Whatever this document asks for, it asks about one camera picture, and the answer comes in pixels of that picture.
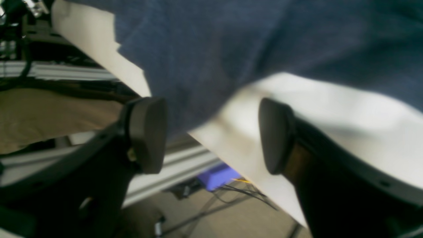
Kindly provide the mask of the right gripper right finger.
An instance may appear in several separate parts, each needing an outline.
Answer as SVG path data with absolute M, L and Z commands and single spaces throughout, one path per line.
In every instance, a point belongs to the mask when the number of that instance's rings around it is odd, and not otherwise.
M 258 123 L 266 168 L 294 186 L 313 237 L 422 237 L 422 189 L 359 160 L 287 104 L 263 98 Z

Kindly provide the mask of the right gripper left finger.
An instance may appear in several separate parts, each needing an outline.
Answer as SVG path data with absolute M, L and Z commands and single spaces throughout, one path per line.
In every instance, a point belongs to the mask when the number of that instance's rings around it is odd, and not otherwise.
M 158 174 L 167 103 L 146 97 L 57 162 L 1 185 L 1 237 L 110 238 L 137 174 Z

